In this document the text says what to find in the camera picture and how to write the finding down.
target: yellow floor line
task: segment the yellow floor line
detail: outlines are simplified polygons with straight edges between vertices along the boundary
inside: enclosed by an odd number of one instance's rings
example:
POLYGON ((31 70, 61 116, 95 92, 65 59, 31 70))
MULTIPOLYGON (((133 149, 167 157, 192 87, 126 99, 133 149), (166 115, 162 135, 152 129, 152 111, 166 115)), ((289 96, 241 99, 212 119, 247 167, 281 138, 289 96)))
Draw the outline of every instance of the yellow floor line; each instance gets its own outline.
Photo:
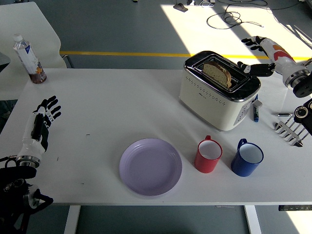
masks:
MULTIPOLYGON (((133 52, 93 52, 93 51, 60 51, 61 55, 99 55, 99 56, 142 56, 142 57, 180 57, 189 58, 195 54, 173 53, 133 53, 133 52)), ((228 59, 268 59, 266 56, 254 55, 222 55, 228 59)), ((293 57, 294 60, 308 60, 310 57, 293 57)))

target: white desk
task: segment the white desk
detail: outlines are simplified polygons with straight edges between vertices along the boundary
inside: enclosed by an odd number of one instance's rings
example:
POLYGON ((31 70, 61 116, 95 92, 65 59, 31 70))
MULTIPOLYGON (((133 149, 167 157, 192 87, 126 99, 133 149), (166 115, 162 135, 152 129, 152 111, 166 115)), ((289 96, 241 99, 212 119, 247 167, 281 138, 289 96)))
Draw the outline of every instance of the white desk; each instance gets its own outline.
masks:
MULTIPOLYGON (((302 148, 289 146, 273 131, 279 119, 265 107, 260 109, 259 123, 249 113, 233 130, 219 132, 179 101, 180 70, 46 69, 46 73, 45 83, 26 84, 0 135, 0 148, 1 157, 17 154, 30 113, 44 98, 56 95, 62 115, 50 129, 49 147, 36 178, 29 180, 56 204, 312 203, 311 137, 302 148), (197 144, 206 135, 223 147, 223 156, 210 174, 200 173, 192 164, 197 144), (180 181, 157 197, 135 194, 122 183, 118 171, 124 150, 148 137, 172 144, 183 163, 180 181), (264 152, 264 161, 249 177, 239 177, 230 169, 241 138, 264 152)), ((294 111, 307 100, 289 94, 283 111, 294 111)))

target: white robotic hand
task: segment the white robotic hand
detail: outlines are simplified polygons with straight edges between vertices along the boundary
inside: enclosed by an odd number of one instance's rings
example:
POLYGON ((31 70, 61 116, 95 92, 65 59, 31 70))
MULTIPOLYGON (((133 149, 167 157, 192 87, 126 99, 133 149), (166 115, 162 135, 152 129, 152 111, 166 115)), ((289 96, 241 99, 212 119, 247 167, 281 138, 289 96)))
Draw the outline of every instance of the white robotic hand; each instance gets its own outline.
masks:
POLYGON ((312 93, 312 75, 306 65, 298 65, 276 42, 259 36, 245 38, 242 42, 247 46, 252 46, 251 50, 264 52, 272 62, 251 66, 238 62, 243 72, 255 76, 270 76, 275 70, 283 76, 283 83, 289 89, 293 89, 296 97, 303 98, 312 93))
POLYGON ((31 114, 26 124, 23 135, 23 147, 18 153, 16 164, 18 166, 40 165, 42 154, 48 148, 48 129, 52 122, 61 115, 61 106, 54 107, 58 102, 56 96, 44 99, 37 109, 31 114))

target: bread slice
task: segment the bread slice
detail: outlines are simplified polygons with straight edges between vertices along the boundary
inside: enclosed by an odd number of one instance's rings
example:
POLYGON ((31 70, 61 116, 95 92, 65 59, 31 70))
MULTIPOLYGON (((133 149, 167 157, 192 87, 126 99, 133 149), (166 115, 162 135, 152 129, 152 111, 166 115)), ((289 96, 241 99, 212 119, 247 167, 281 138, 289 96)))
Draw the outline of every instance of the bread slice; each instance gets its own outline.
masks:
POLYGON ((224 67, 220 66, 214 61, 209 61, 204 63, 203 73, 207 74, 209 77, 220 83, 225 88, 230 88, 231 84, 231 74, 224 67))

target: cream toaster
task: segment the cream toaster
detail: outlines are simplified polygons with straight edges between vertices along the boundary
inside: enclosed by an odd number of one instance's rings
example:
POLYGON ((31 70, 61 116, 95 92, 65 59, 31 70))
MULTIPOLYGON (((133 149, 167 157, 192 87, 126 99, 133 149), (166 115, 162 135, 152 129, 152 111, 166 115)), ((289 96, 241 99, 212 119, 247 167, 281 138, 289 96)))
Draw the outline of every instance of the cream toaster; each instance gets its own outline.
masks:
POLYGON ((217 129, 227 131, 245 118, 260 86, 257 77, 243 73, 235 63, 215 52, 202 51, 184 63, 180 100, 217 129), (203 72, 203 64, 209 61, 230 72, 229 88, 203 72))

